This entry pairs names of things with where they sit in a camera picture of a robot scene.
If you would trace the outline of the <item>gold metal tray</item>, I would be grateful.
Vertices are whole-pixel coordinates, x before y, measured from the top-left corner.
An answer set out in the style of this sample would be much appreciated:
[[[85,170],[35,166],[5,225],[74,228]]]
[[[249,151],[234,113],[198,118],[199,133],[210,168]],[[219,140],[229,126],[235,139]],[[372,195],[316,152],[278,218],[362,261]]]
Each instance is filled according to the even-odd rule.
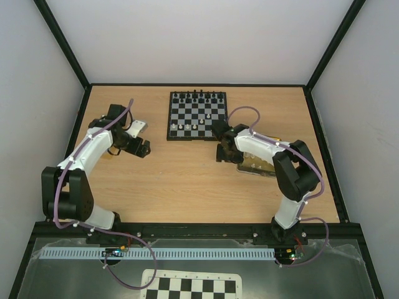
[[[239,172],[268,178],[276,177],[272,159],[276,153],[283,150],[281,147],[253,136],[237,137],[236,143],[238,150],[243,153],[243,161],[237,165]]]

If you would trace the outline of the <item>black grey chess board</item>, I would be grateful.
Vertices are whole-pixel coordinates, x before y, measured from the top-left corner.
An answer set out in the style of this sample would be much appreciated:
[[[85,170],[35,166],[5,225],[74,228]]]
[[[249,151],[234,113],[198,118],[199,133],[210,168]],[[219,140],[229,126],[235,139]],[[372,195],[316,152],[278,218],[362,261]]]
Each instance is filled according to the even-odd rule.
[[[166,139],[168,141],[214,141],[216,138],[211,131],[215,120],[225,120],[228,116],[226,92],[206,92],[193,90],[187,92],[171,92]]]

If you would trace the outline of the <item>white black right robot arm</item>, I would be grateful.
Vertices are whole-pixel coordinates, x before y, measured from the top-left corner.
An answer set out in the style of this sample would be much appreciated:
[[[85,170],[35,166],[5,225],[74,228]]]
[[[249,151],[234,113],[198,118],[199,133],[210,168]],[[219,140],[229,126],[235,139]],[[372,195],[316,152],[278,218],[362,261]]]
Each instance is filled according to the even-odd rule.
[[[306,202],[316,197],[312,192],[318,185],[321,191],[325,187],[307,145],[301,140],[288,143],[266,137],[243,124],[232,127],[224,120],[215,120],[211,131],[219,142],[218,162],[241,164],[248,153],[273,166],[282,200],[271,221],[271,234],[277,243],[287,243],[294,236]]]

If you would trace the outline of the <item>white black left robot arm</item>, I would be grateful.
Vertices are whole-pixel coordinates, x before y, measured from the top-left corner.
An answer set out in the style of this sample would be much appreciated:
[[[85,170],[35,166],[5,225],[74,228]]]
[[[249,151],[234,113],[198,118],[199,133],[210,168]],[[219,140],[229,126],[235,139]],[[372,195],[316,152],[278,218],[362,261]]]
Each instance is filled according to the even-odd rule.
[[[110,230],[118,214],[96,205],[89,175],[111,148],[139,158],[150,154],[150,142],[139,136],[147,127],[147,122],[134,119],[130,106],[118,104],[111,104],[106,115],[92,120],[76,149],[56,167],[42,171],[44,215],[60,229],[81,224]]]

